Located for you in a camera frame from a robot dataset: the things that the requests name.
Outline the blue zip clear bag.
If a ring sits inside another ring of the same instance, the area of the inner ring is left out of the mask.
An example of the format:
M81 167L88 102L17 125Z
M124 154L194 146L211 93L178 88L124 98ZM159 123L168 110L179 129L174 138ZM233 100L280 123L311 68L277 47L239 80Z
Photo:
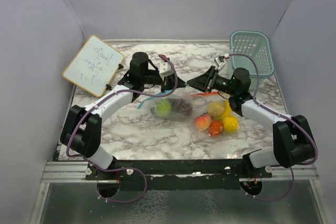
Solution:
M190 88L177 88L165 97L149 97L142 101L137 109L145 110L158 119L184 121L193 112Z

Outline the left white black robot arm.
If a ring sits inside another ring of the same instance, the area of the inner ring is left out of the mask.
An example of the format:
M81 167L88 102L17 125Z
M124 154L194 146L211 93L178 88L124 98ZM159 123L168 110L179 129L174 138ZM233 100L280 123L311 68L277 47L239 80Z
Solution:
M115 175L115 157L101 146L103 123L122 107L134 102L139 96L163 98L184 86L178 78L173 63L165 55L159 55L160 66L149 69L152 63L144 52L136 52L130 61L129 70L117 85L99 100L69 109L62 128L60 142L70 151L98 167L104 179Z

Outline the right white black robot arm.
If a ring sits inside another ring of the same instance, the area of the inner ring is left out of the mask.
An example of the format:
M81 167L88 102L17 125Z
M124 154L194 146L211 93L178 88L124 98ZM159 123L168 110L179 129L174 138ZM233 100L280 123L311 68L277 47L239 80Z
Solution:
M301 115L281 114L257 101L249 92L251 79L248 70L237 68L227 79L219 76L215 67L210 67L187 84L198 91L215 89L228 94L232 111L272 132L272 147L244 155L241 171L246 177L254 177L261 167L309 165L316 158L317 147L307 119Z

